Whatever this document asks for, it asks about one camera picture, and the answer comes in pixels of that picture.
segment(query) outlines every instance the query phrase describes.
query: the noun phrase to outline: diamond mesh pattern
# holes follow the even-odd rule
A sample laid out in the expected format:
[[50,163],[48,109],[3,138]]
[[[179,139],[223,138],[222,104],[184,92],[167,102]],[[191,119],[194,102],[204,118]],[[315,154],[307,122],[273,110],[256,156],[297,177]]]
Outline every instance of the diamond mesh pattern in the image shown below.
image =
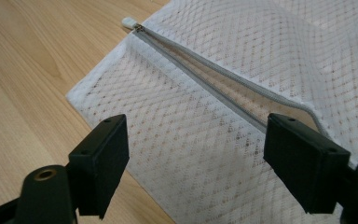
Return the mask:
[[[358,162],[358,1],[176,0],[145,25],[307,106]],[[182,56],[257,116],[298,116]],[[264,134],[134,35],[67,97],[91,127],[128,116],[128,170],[179,223],[337,222],[339,208],[305,215],[264,162]]]
[[68,99],[94,127],[128,116],[128,170],[178,223],[288,223],[304,215],[263,160],[265,135],[129,35]]
[[358,1],[172,1],[145,26],[306,106],[358,162]]

